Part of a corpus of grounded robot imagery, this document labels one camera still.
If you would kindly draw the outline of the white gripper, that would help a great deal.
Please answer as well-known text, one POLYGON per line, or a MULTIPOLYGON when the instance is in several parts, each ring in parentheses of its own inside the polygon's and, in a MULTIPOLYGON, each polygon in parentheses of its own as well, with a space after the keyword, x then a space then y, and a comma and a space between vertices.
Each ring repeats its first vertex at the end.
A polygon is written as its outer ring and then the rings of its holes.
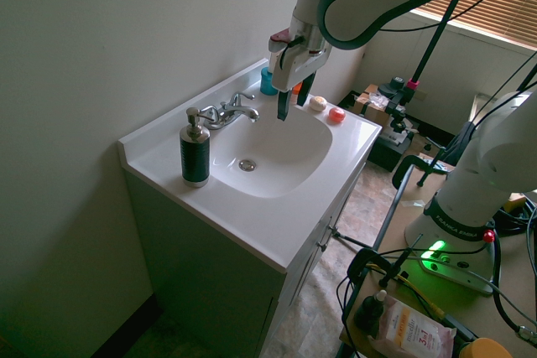
POLYGON ((279 90, 277 118, 284 122, 289 113, 291 89, 301 83, 297 105, 303 106, 308 98, 315 79, 315 73, 328 60, 332 46, 326 44, 320 53, 312 54, 302 44, 287 47, 274 67, 272 86, 279 90))

